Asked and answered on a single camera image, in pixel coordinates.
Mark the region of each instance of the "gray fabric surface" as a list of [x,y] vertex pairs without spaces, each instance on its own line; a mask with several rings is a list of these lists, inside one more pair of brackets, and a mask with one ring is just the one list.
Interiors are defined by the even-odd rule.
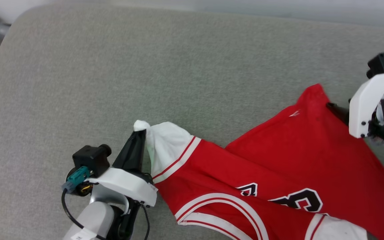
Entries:
[[[0,240],[65,234],[60,185],[85,144],[110,145],[112,162],[142,119],[225,146],[318,82],[346,106],[382,51],[384,28],[87,4],[33,9],[0,48]],[[384,164],[384,148],[375,150]],[[70,197],[68,206],[77,215],[87,201]],[[177,226],[161,198],[148,213],[151,240],[227,239]],[[140,212],[133,239],[145,228]]]

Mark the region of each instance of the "teal connector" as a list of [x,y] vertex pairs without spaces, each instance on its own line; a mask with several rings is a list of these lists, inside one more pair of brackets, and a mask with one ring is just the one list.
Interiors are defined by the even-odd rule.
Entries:
[[66,189],[67,193],[72,193],[76,186],[89,177],[90,170],[87,167],[80,167],[67,178],[67,181],[62,185],[62,189]]

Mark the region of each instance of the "white jersey trim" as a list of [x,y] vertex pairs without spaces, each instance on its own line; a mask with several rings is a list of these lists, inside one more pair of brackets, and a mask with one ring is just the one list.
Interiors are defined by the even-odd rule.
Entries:
[[312,218],[311,222],[309,223],[308,229],[306,230],[305,234],[305,240],[312,240],[315,234],[316,229],[321,224],[321,221],[323,220],[324,215],[321,214],[315,214]]
[[[229,204],[236,209],[238,209],[251,223],[254,230],[256,231],[256,235],[258,240],[269,240],[268,232],[266,231],[266,227],[262,222],[262,219],[257,214],[257,212],[246,202],[243,200],[234,197],[225,193],[209,193],[202,195],[188,203],[186,203],[179,211],[174,215],[177,219],[177,223],[181,224],[190,214],[192,214],[198,208],[205,206],[211,203],[225,203]],[[205,222],[207,224],[212,225],[223,225],[224,223],[218,221],[217,219],[212,219],[215,222]],[[235,235],[236,239],[243,240],[244,236]]]
[[218,231],[233,240],[253,240],[232,223],[210,214],[191,213],[179,225],[197,225]]
[[154,183],[159,183],[164,181],[173,173],[175,173],[180,167],[182,167],[183,164],[185,164],[186,161],[188,161],[189,157],[195,151],[196,147],[200,142],[201,142],[201,138],[193,137],[189,145],[186,147],[186,149],[184,149],[183,153],[180,155],[180,157],[177,160],[173,161],[172,164],[168,166],[166,169],[164,169],[161,173],[154,174],[153,176]]
[[367,231],[360,226],[335,217],[315,214],[305,240],[367,240]]

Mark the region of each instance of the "red jersey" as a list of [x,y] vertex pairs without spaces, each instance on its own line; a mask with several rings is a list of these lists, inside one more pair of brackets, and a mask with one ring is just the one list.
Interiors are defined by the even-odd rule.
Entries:
[[[348,220],[384,240],[384,167],[326,108],[322,87],[230,143],[226,150],[294,184],[257,197]],[[253,182],[264,182],[264,177]],[[309,204],[302,206],[300,199]]]
[[180,225],[204,226],[235,240],[367,239],[363,228],[345,220],[267,201],[300,187],[283,175],[172,123],[136,122],[135,130],[143,129],[154,183]]

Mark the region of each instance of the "white wall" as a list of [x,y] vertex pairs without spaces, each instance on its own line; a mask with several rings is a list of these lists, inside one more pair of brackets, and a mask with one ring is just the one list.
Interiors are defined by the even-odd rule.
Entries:
[[384,26],[384,0],[0,0],[0,18],[12,23],[27,9],[53,2],[99,2]]

